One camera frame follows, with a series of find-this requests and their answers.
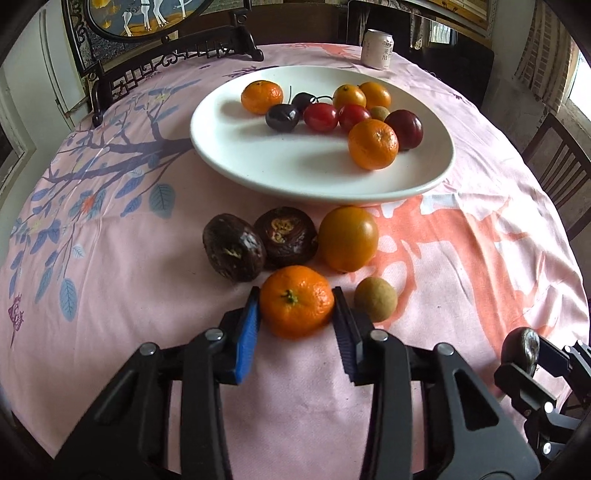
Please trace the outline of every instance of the can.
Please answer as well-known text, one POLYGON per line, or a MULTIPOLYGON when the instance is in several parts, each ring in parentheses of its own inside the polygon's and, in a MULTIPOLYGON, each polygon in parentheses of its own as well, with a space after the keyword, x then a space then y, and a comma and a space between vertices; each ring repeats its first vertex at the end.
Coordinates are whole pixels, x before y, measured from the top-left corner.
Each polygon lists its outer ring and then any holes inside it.
POLYGON ((361 63, 373 69, 386 70, 390 67, 393 49, 392 35, 369 29, 363 36, 361 63))

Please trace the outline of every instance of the blue gripper pad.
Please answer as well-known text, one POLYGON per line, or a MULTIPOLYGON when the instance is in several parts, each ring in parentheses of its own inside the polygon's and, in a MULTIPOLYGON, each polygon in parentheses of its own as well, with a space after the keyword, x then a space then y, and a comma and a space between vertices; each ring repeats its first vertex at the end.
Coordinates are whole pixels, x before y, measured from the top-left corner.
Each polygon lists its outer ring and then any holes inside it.
POLYGON ((242 332, 236 345, 236 384, 240 385, 251 370, 252 358, 254 357, 256 338, 259 329, 259 304, 258 298, 249 298, 248 303, 242 312, 242 332))

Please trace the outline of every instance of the passion fruit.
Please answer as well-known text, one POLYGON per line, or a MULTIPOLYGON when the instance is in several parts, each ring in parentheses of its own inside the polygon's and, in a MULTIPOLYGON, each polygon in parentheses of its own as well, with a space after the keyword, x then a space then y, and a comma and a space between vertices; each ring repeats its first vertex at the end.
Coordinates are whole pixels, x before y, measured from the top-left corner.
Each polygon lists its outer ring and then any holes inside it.
POLYGON ((234 282, 252 281, 267 258, 254 228, 231 213, 212 218, 203 229, 203 246, 213 269, 234 282))
POLYGON ((297 208, 269 210, 258 218, 254 228, 267 252, 267 268, 303 265, 314 258, 318 250, 314 222, 297 208))

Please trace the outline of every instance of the screw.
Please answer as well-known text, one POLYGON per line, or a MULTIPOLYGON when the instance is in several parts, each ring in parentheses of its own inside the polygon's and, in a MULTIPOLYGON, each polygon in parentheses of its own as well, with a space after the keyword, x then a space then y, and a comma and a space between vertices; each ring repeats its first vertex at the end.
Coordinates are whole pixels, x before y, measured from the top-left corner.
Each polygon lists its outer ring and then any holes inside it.
POLYGON ((223 331, 219 328, 210 328, 207 332, 205 332, 205 338, 210 342, 217 342, 223 338, 223 331))
POLYGON ((385 342, 388 340, 388 332, 377 328, 372 330, 369 336, 374 342, 385 342))
POLYGON ((157 349, 158 349, 158 347, 156 346, 155 343, 147 342, 147 343, 142 343, 142 345, 139 347, 139 352, 143 356, 150 356, 150 355, 154 355, 156 353, 157 349))
POLYGON ((453 352, 455 352, 455 350, 449 343, 440 343, 439 345, 437 345, 437 351, 445 356, 451 356, 453 355, 453 352))

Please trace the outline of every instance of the pink tablecloth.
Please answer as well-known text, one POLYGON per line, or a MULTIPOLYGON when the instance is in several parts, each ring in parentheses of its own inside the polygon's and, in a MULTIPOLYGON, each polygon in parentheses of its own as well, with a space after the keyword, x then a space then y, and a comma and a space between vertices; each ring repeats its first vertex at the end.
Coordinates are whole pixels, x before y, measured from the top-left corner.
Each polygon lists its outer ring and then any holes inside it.
MULTIPOLYGON (((218 213, 253 222, 289 202, 205 165, 191 147, 189 119, 214 88, 272 66, 387 79, 439 115, 455 142, 456 165, 438 188, 369 208, 381 237, 367 267, 335 275, 312 265, 333 285, 351 292, 367 275, 382 275, 400 292, 382 326, 410 345, 450 342, 491 386, 514 327, 531 325, 560 347, 587 341, 586 296, 556 209, 470 102, 398 56, 390 71, 377 72, 359 65, 356 47, 263 50, 263 63, 193 59, 153 75, 111 107, 101 127, 87 120, 73 132, 26 202, 0 274, 0 384, 52 455, 141 342, 186 343, 244 304, 251 285, 231 285, 211 269, 202 229, 218 213)), ((330 209, 291 205, 317 224, 330 209)), ((564 398, 561 382, 540 379, 564 398)), ((332 329, 286 342, 263 328, 250 377, 223 389, 236 480, 358 478, 370 397, 349 384, 332 329)), ((421 428, 417 417, 415 468, 421 428)))

